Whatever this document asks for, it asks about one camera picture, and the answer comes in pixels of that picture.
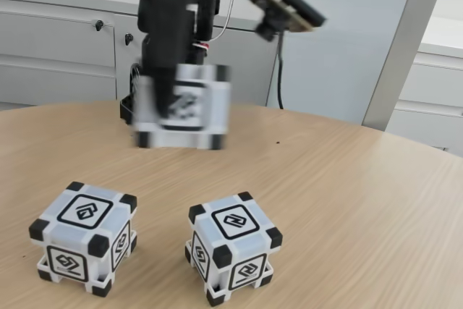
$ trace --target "cable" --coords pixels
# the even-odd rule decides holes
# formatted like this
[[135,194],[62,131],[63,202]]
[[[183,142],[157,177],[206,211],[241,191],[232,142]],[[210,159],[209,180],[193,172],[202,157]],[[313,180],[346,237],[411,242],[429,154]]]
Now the cable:
[[209,45],[207,43],[194,43],[193,46],[202,48],[206,53],[209,52]]
[[229,11],[228,11],[228,13],[226,14],[225,25],[224,25],[224,27],[222,28],[222,31],[220,32],[220,34],[218,34],[215,38],[210,39],[210,40],[209,40],[209,43],[211,43],[211,42],[213,42],[213,41],[216,41],[217,39],[219,39],[219,38],[225,33],[225,30],[226,30],[226,29],[228,28],[228,26],[229,26],[230,17],[232,16],[233,4],[234,4],[234,0],[230,0],[230,6],[229,6]]
[[282,56],[283,37],[284,37],[284,32],[281,32],[279,35],[279,42],[278,42],[278,65],[279,66],[278,66],[278,87],[277,87],[278,105],[280,106],[281,110],[284,110],[283,100],[281,99],[281,80],[283,77],[283,56]]

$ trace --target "cabinet drawer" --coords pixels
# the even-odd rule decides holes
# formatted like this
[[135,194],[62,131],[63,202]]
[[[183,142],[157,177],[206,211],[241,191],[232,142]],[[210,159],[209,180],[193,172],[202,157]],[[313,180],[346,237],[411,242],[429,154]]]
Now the cabinet drawer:
[[463,70],[413,64],[399,99],[463,106]]
[[66,72],[0,66],[0,101],[42,105],[116,99],[116,80]]
[[0,13],[0,54],[114,67],[114,27]]
[[437,148],[463,149],[463,117],[394,110],[386,131]]

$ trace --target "white cabinet door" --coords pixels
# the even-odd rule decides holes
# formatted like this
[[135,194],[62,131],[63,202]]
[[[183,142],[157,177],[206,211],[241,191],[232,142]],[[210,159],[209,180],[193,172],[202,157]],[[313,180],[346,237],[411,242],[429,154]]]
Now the white cabinet door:
[[463,150],[461,115],[394,110],[386,131],[435,148]]
[[399,99],[462,107],[463,70],[413,64]]
[[[142,56],[142,42],[146,34],[138,30],[136,16],[117,14],[115,18],[117,98],[123,99],[130,93],[130,68]],[[126,34],[133,36],[129,45],[125,43]]]
[[0,54],[114,67],[112,26],[2,13],[0,23]]
[[113,101],[113,77],[0,64],[0,101],[27,105]]

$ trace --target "cube marker symbol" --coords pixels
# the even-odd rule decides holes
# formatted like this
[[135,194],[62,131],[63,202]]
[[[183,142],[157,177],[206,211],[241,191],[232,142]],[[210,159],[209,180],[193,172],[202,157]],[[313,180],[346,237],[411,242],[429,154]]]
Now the cube marker symbol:
[[119,243],[116,246],[116,253],[121,253],[122,248],[124,247],[125,240],[127,238],[127,234],[124,234],[122,238],[120,239]]
[[246,218],[244,216],[238,216],[234,213],[225,216],[224,223],[230,226],[242,228],[246,224]]
[[[238,274],[245,277],[245,278],[250,278],[251,276],[257,275],[257,274],[255,274],[255,271],[257,271],[258,269],[259,269],[259,267],[257,267],[254,263],[250,263],[250,264],[247,264],[246,266],[242,267],[238,271]],[[237,283],[239,284],[243,280],[246,280],[246,279],[241,279],[241,280],[237,281]]]
[[196,251],[196,258],[198,261],[200,261],[201,263],[205,263],[205,253],[204,253],[204,250],[200,247],[200,246],[197,246],[195,248],[195,251]]
[[65,269],[72,273],[72,269],[76,269],[79,266],[79,263],[72,257],[66,257],[65,255],[60,255],[56,258],[56,260],[63,266]]
[[89,219],[90,217],[94,217],[98,209],[96,208],[95,203],[85,204],[83,206],[78,206],[76,208],[77,217],[81,220]]

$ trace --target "floor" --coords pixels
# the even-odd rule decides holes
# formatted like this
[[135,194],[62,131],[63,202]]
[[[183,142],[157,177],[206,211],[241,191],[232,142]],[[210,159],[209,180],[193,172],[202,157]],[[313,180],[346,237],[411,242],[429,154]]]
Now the floor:
[[14,104],[14,103],[2,103],[2,102],[0,102],[0,111],[27,108],[29,106],[30,105]]

